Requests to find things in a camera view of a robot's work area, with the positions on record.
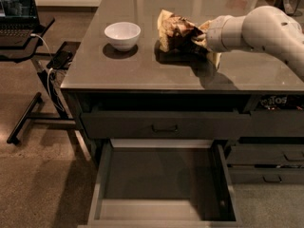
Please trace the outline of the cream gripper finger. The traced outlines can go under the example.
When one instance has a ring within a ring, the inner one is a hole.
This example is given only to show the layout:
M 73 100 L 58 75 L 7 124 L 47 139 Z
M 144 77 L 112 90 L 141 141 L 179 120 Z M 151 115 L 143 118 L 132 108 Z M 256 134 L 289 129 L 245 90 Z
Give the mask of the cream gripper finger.
M 202 32 L 206 32 L 210 28 L 211 23 L 212 23 L 212 21 L 208 20 L 208 21 L 204 22 L 203 24 L 201 24 L 200 26 L 198 26 L 198 29 L 200 29 Z
M 220 57 L 221 54 L 218 52 L 214 52 L 212 51 L 208 45 L 207 45 L 207 40 L 206 40 L 206 36 L 205 35 L 199 35 L 197 37 L 193 38 L 193 42 L 202 47 L 205 48 L 207 50 L 206 52 L 206 58 L 212 63 L 212 65 L 215 68 L 219 68 L 219 62 L 220 62 Z

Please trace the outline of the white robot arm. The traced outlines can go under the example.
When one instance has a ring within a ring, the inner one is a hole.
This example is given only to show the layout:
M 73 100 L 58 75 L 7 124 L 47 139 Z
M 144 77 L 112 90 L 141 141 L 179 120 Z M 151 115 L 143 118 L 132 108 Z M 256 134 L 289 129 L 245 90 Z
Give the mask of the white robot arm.
M 192 41 L 212 52 L 264 52 L 283 62 L 300 79 L 304 78 L 302 27 L 275 7 L 258 7 L 239 17 L 219 16 Z

